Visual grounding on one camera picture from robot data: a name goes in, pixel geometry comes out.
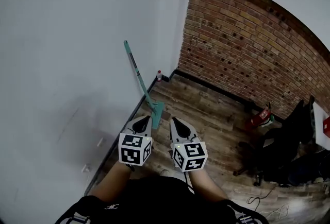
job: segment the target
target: brick wall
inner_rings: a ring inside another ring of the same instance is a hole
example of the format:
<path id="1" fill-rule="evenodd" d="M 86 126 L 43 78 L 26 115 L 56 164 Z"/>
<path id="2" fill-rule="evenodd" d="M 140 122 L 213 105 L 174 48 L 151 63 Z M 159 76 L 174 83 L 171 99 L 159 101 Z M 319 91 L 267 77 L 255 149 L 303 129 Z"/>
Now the brick wall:
<path id="1" fill-rule="evenodd" d="M 287 117 L 313 95 L 330 106 L 329 51 L 271 0 L 189 0 L 179 69 Z"/>

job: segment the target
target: white cube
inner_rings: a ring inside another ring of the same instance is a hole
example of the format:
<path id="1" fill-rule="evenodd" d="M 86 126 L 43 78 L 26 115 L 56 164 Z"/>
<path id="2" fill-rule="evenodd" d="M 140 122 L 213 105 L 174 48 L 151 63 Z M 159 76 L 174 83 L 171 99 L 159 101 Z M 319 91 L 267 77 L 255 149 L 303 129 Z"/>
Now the white cube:
<path id="1" fill-rule="evenodd" d="M 204 142 L 174 145 L 172 158 L 182 172 L 203 169 L 207 157 Z"/>
<path id="2" fill-rule="evenodd" d="M 152 138 L 120 133 L 118 142 L 119 162 L 130 165 L 143 165 L 151 153 Z"/>

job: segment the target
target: red fire extinguisher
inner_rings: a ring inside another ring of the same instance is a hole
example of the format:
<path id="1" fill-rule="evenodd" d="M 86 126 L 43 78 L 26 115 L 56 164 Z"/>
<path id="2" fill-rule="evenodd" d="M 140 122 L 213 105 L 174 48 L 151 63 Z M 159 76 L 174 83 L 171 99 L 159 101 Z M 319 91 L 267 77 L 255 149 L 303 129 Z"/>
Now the red fire extinguisher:
<path id="1" fill-rule="evenodd" d="M 271 106 L 269 102 L 268 105 L 266 105 L 266 108 L 264 108 L 258 114 L 253 115 L 251 120 L 246 122 L 246 127 L 248 129 L 252 129 L 264 124 L 270 118 L 271 114 Z"/>

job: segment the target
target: red box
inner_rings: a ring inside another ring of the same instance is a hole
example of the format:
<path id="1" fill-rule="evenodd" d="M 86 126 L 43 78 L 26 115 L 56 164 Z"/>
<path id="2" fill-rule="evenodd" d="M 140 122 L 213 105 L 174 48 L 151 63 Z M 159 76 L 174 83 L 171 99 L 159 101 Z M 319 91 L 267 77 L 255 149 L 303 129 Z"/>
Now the red box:
<path id="1" fill-rule="evenodd" d="M 330 117 L 323 121 L 323 132 L 330 138 Z"/>

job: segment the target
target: teal broom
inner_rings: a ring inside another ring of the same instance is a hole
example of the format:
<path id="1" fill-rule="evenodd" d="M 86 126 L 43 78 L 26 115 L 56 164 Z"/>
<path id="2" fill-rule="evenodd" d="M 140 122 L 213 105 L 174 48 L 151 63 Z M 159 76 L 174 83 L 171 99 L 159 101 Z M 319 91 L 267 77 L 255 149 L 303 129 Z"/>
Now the teal broom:
<path id="1" fill-rule="evenodd" d="M 126 52 L 127 52 L 128 56 L 130 57 L 130 59 L 132 60 L 133 66 L 138 75 L 138 79 L 140 81 L 141 87 L 145 94 L 146 101 L 148 102 L 149 107 L 152 110 L 151 118 L 153 119 L 153 129 L 158 129 L 160 118 L 161 118 L 161 113 L 163 112 L 163 108 L 164 108 L 164 102 L 160 102 L 160 101 L 152 102 L 152 100 L 148 94 L 148 91 L 145 88 L 142 76 L 138 70 L 138 67 L 136 66 L 134 57 L 132 55 L 132 51 L 129 48 L 127 40 L 124 41 L 124 45 L 125 45 Z"/>

